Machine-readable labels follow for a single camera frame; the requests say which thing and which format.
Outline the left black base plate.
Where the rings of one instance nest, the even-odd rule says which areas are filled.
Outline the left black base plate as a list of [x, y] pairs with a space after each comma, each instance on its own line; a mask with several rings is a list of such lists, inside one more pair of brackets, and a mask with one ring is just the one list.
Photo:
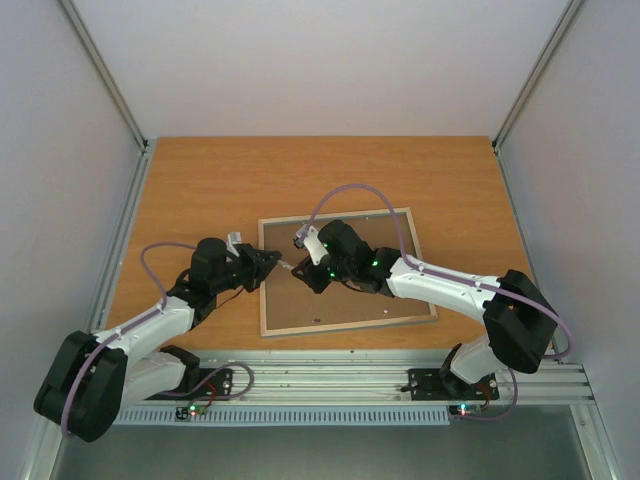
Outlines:
[[189, 370], [175, 389], [157, 393], [149, 397], [149, 400], [191, 401], [202, 397], [229, 395], [233, 386], [233, 371], [230, 368], [225, 368], [215, 375], [212, 375], [212, 372], [213, 369], [207, 368]]

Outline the left circuit board with LEDs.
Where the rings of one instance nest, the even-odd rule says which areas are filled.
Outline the left circuit board with LEDs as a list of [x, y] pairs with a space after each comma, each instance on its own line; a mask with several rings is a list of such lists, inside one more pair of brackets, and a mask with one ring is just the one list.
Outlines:
[[196, 417], [203, 416], [208, 408], [204, 405], [189, 405], [177, 407], [174, 412], [174, 419], [179, 422], [192, 421]]

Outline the circuit board with leds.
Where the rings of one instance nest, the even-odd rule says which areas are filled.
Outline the circuit board with leds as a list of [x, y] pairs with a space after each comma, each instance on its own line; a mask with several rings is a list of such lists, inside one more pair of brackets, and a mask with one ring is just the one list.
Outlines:
[[204, 405], [189, 405], [177, 407], [174, 412], [174, 419], [179, 422], [192, 421], [196, 417], [203, 416], [208, 408]]
[[487, 405], [461, 403], [451, 405], [449, 407], [449, 414], [452, 417], [471, 417], [481, 415], [487, 408]]

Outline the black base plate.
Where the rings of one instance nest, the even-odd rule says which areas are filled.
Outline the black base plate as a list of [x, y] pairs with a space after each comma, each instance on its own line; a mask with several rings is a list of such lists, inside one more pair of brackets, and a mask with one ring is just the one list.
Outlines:
[[212, 375], [212, 372], [213, 369], [207, 368], [189, 370], [175, 389], [157, 393], [149, 397], [149, 400], [191, 401], [202, 397], [229, 395], [233, 386], [233, 371], [230, 368], [225, 368], [215, 375]]
[[413, 401], [493, 401], [500, 398], [494, 374], [468, 384], [437, 368], [409, 369], [407, 391]]

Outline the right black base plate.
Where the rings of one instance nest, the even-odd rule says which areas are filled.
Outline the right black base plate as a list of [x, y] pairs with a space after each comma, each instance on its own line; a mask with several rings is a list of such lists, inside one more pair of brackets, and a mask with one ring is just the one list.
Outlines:
[[494, 374], [468, 384], [437, 368], [409, 369], [407, 391], [413, 401], [493, 401], [500, 398]]

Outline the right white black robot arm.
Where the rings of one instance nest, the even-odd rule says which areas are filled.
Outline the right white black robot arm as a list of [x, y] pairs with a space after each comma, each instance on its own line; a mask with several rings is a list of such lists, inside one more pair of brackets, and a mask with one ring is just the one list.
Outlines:
[[536, 373], [556, 330], [553, 309], [520, 271], [478, 276], [428, 264], [402, 249], [373, 249], [341, 220], [321, 229], [301, 227], [294, 245], [307, 255], [292, 274], [316, 294], [338, 282], [367, 294], [441, 306], [482, 324], [484, 334], [454, 346], [438, 371], [448, 399], [461, 398], [504, 368]]

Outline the turquoise picture frame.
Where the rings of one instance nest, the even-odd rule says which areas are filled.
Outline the turquoise picture frame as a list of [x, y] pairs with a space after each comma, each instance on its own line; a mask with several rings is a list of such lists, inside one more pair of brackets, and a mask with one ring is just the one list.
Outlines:
[[[395, 212], [407, 253], [422, 259], [411, 209], [396, 208]], [[339, 282], [332, 282], [322, 294], [315, 294], [294, 278], [289, 265], [295, 267], [306, 253], [294, 247], [293, 237], [307, 219], [308, 216], [291, 216], [258, 220], [259, 248], [280, 251], [281, 260], [286, 264], [274, 268], [260, 286], [262, 337], [437, 322], [436, 308], [429, 303], [356, 293]], [[319, 230], [334, 219], [352, 226], [372, 248], [399, 248], [395, 226], [387, 210], [319, 214], [313, 225]]]

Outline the left aluminium corner post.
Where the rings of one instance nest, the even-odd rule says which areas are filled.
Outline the left aluminium corner post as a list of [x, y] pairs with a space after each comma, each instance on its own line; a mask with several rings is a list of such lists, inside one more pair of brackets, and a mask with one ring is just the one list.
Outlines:
[[115, 108], [119, 112], [125, 123], [134, 143], [139, 150], [144, 153], [148, 146], [148, 140], [142, 133], [142, 130], [136, 121], [124, 95], [118, 87], [109, 67], [107, 66], [103, 55], [101, 54], [97, 43], [93, 39], [89, 29], [87, 28], [77, 6], [71, 0], [57, 0], [56, 3], [61, 8], [63, 15], [68, 21], [71, 30], [76, 36], [80, 46], [84, 50], [89, 63], [96, 71], [103, 87], [113, 102]]

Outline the right aluminium corner post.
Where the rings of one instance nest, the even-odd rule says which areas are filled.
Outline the right aluminium corner post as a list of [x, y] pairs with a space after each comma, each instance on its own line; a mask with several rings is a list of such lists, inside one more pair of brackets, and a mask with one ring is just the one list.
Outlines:
[[502, 146], [524, 112], [530, 98], [543, 79], [585, 4], [585, 0], [570, 0], [563, 7], [558, 20], [492, 140], [492, 148], [496, 155], [499, 155]]

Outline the aluminium corner post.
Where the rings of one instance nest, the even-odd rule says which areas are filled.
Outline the aluminium corner post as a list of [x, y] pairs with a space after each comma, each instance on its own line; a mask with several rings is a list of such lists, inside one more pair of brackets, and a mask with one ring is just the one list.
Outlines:
[[492, 140], [492, 148], [496, 155], [499, 155], [502, 146], [524, 112], [530, 98], [543, 79], [585, 4], [585, 0], [570, 0], [563, 7], [558, 20]]
[[57, 0], [56, 3], [61, 8], [63, 15], [68, 21], [71, 30], [76, 36], [80, 46], [84, 50], [89, 63], [96, 71], [103, 87], [113, 102], [115, 108], [119, 112], [125, 123], [134, 143], [139, 150], [144, 153], [148, 146], [148, 140], [142, 133], [142, 130], [136, 121], [124, 95], [118, 87], [109, 67], [107, 66], [103, 55], [101, 54], [97, 43], [93, 39], [89, 29], [87, 28], [77, 6], [71, 0]]

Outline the right circuit board with LEDs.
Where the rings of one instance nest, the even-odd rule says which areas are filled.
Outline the right circuit board with LEDs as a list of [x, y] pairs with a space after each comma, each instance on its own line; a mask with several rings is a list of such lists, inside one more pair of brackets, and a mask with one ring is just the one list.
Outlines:
[[461, 403], [451, 405], [449, 407], [449, 414], [452, 417], [471, 417], [481, 415], [487, 408], [487, 405]]

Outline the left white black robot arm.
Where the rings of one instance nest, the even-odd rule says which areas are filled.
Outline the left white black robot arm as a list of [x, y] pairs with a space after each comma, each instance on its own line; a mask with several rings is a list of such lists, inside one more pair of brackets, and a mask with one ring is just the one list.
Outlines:
[[233, 398], [229, 389], [210, 383], [227, 366], [204, 370], [196, 355], [170, 341], [199, 326], [217, 308], [219, 294], [258, 289], [282, 255], [256, 249], [236, 234], [205, 238], [191, 251], [189, 267], [148, 310], [114, 328], [77, 330], [64, 339], [33, 402], [37, 414], [63, 435], [92, 442], [122, 410], [143, 400], [197, 402], [204, 391]]

